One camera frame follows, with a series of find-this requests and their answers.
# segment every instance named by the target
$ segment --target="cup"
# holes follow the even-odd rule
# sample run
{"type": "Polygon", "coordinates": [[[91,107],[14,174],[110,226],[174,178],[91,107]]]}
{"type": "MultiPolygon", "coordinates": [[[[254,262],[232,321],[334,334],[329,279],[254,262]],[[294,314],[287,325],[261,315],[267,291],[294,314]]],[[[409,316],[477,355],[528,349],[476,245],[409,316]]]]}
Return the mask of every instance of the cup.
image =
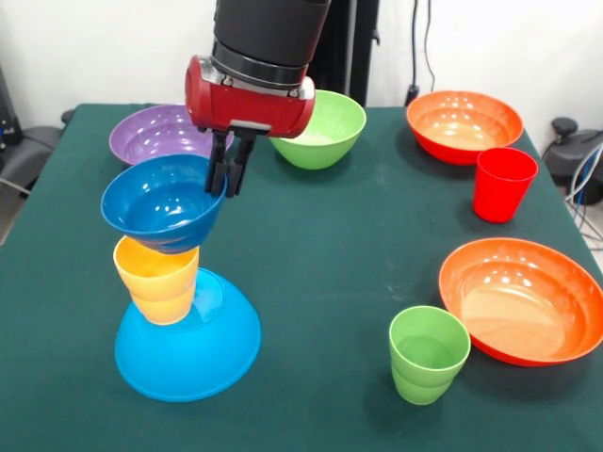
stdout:
{"type": "Polygon", "coordinates": [[[113,262],[149,322],[170,325],[187,316],[195,296],[199,247],[163,254],[125,236],[115,246],[113,262]]]}
{"type": "Polygon", "coordinates": [[[389,326],[392,375],[398,394],[415,405],[435,402],[461,371],[471,339],[459,319],[433,306],[415,306],[389,326]]]}
{"type": "Polygon", "coordinates": [[[473,197],[476,215],[493,223],[512,219],[537,173],[536,160],[517,149],[480,153],[473,197]]]}

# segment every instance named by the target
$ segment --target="green bowl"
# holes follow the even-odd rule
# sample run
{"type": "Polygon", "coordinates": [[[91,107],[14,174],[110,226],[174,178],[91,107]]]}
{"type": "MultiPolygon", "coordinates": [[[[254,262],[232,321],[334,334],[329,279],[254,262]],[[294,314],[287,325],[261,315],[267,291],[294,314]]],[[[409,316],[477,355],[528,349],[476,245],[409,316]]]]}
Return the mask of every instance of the green bowl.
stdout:
{"type": "Polygon", "coordinates": [[[365,110],[337,92],[317,89],[312,118],[295,138],[271,138],[291,164],[305,170],[323,170],[348,153],[367,123],[365,110]]]}

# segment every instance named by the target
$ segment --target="plastic bowl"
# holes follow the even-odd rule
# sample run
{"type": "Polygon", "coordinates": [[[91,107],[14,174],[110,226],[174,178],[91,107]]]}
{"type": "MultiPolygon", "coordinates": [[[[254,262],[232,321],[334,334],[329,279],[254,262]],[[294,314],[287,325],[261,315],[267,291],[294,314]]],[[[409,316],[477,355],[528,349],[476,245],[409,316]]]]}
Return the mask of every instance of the plastic bowl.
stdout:
{"type": "Polygon", "coordinates": [[[505,363],[580,358],[603,339],[603,292],[567,256],[538,243],[486,238],[444,262],[440,293],[473,344],[505,363]]]}
{"type": "Polygon", "coordinates": [[[192,307],[178,323],[159,327],[130,304],[115,341],[115,360],[139,393],[190,402],[239,381],[253,365],[261,341],[259,317],[245,296],[200,268],[192,307]]]}
{"type": "Polygon", "coordinates": [[[481,151],[514,144],[519,115],[501,101],[469,91],[436,91],[416,98],[406,118],[421,147],[454,165],[475,165],[481,151]]]}
{"type": "MultiPolygon", "coordinates": [[[[233,139],[228,136],[227,147],[233,139]]],[[[126,165],[175,153],[209,157],[212,144],[212,134],[197,130],[184,105],[157,105],[140,110],[117,124],[109,137],[111,151],[126,165]]]]}
{"type": "Polygon", "coordinates": [[[120,233],[167,254],[200,246],[214,226],[226,192],[205,193],[209,160],[176,154],[127,169],[106,188],[105,220],[120,233]]]}
{"type": "Polygon", "coordinates": [[[271,138],[277,151],[304,170],[324,170],[348,153],[367,123],[365,110],[337,92],[317,89],[310,122],[295,138],[271,138]]]}

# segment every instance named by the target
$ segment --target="green cup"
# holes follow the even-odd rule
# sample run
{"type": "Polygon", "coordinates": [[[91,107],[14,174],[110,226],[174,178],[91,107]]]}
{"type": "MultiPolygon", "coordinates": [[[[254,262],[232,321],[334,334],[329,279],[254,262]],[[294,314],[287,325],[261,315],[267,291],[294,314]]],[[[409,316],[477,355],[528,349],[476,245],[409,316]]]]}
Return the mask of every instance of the green cup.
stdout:
{"type": "Polygon", "coordinates": [[[367,123],[360,104],[337,92],[317,89],[312,117],[296,138],[271,138],[276,150],[304,170],[324,170],[348,153],[367,123]]]}
{"type": "Polygon", "coordinates": [[[392,375],[398,394],[415,405],[435,402],[463,368],[471,339],[459,319],[433,306],[415,306],[389,326],[392,375]]]}

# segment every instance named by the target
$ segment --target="yellow cup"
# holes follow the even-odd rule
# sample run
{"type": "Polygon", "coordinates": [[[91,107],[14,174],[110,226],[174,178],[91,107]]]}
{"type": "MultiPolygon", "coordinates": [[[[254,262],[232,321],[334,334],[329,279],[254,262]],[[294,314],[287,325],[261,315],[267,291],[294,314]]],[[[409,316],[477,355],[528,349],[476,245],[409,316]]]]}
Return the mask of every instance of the yellow cup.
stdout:
{"type": "Polygon", "coordinates": [[[148,321],[170,325],[187,316],[195,296],[199,247],[163,254],[124,236],[115,246],[113,262],[148,321]]]}

